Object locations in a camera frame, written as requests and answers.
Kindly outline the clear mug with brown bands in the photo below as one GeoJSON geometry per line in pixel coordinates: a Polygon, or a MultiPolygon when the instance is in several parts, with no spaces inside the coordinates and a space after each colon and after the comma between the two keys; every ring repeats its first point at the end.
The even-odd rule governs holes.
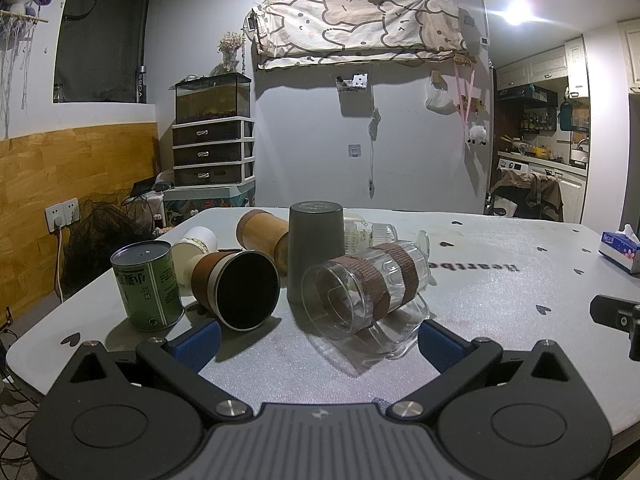
{"type": "Polygon", "coordinates": [[[430,310],[430,239],[383,243],[309,268],[300,294],[314,332],[354,365],[399,359],[430,310]]]}

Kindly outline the brown cup black interior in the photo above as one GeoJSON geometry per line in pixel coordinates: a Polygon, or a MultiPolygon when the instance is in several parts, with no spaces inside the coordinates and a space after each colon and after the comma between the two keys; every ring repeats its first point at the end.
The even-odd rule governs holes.
{"type": "Polygon", "coordinates": [[[190,285],[195,299],[236,332],[265,323],[276,310],[281,290],[272,260],[254,250],[223,250],[199,258],[190,285]]]}

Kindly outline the white paper cup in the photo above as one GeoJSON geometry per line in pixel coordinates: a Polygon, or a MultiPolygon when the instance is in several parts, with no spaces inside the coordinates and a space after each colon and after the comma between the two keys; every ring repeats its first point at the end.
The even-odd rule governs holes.
{"type": "Polygon", "coordinates": [[[172,260],[178,284],[182,288],[191,287],[194,266],[204,256],[218,250],[216,234],[205,226],[194,226],[171,247],[172,260]]]}

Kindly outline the dark grey tumbler cup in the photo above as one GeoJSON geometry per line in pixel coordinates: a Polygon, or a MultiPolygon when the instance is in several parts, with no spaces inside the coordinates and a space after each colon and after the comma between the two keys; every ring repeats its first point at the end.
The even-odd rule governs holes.
{"type": "Polygon", "coordinates": [[[343,206],[304,200],[288,212],[288,303],[302,303],[302,281],[312,266],[344,255],[343,206]]]}

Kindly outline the blue tissue box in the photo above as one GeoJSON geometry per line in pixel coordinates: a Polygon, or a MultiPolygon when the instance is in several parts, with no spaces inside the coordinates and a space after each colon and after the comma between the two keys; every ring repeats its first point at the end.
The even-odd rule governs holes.
{"type": "Polygon", "coordinates": [[[639,237],[630,224],[625,224],[621,231],[603,232],[599,252],[628,274],[634,275],[640,272],[639,237]]]}

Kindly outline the green tin can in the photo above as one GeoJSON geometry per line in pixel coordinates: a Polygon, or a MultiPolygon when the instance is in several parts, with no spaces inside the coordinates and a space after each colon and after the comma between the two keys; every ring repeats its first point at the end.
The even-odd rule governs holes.
{"type": "Polygon", "coordinates": [[[183,316],[179,284],[166,240],[137,242],[111,255],[111,265],[129,324],[139,332],[156,332],[183,316]]]}

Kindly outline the chair draped with brown clothes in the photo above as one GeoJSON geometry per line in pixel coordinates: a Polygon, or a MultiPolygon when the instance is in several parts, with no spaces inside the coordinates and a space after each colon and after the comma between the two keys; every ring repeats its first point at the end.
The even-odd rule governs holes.
{"type": "Polygon", "coordinates": [[[562,191],[556,177],[503,169],[489,194],[494,206],[498,198],[514,203],[515,218],[564,221],[562,191]]]}

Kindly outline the teal side table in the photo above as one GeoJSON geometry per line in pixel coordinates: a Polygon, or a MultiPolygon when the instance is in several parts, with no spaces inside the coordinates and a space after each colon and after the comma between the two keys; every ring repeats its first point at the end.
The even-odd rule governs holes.
{"type": "Polygon", "coordinates": [[[255,183],[171,188],[164,193],[163,205],[168,226],[178,226],[205,209],[253,207],[255,183]]]}

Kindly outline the white plush toy hanging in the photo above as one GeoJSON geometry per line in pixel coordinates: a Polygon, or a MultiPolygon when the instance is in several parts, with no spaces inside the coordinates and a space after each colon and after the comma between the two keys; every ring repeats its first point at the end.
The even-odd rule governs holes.
{"type": "Polygon", "coordinates": [[[470,145],[486,145],[488,142],[488,132],[484,126],[471,126],[466,135],[466,142],[470,145]]]}

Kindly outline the clear stemmed glass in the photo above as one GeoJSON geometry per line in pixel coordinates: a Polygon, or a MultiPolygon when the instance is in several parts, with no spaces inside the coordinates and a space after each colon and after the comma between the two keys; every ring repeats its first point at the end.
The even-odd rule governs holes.
{"type": "Polygon", "coordinates": [[[397,231],[391,224],[370,222],[358,214],[344,218],[344,252],[346,255],[358,254],[368,248],[397,241],[397,231]]]}

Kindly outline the white drawer unit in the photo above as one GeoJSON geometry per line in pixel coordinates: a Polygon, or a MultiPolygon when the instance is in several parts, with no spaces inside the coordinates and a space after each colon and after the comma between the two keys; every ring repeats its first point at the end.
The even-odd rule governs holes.
{"type": "Polygon", "coordinates": [[[255,122],[228,117],[173,125],[175,185],[230,186],[255,180],[255,122]]]}

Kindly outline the glass fish tank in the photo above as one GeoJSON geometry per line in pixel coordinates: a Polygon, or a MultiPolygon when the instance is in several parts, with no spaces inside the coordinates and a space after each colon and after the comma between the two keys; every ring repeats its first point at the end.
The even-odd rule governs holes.
{"type": "Polygon", "coordinates": [[[176,124],[203,120],[250,118],[250,85],[240,73],[183,79],[175,84],[176,124]]]}

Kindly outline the dried flower vase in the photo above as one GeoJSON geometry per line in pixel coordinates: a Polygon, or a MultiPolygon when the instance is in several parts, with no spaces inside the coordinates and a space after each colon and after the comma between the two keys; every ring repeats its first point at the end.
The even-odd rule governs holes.
{"type": "Polygon", "coordinates": [[[222,56],[222,67],[226,73],[234,73],[238,67],[238,52],[242,49],[244,37],[240,32],[226,32],[218,42],[218,52],[222,56]]]}

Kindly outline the white wall power socket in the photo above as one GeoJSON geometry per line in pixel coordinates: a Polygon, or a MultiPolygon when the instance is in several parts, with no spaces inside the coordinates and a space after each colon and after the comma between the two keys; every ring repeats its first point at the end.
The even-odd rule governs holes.
{"type": "Polygon", "coordinates": [[[80,220],[79,200],[77,197],[47,207],[44,210],[47,228],[50,233],[55,233],[66,226],[80,220]]]}

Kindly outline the patterned cloth wall cover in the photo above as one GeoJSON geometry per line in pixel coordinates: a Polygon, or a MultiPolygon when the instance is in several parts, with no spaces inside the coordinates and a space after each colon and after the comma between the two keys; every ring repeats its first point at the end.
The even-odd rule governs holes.
{"type": "Polygon", "coordinates": [[[264,0],[243,32],[260,70],[439,63],[468,52],[451,0],[264,0]]]}

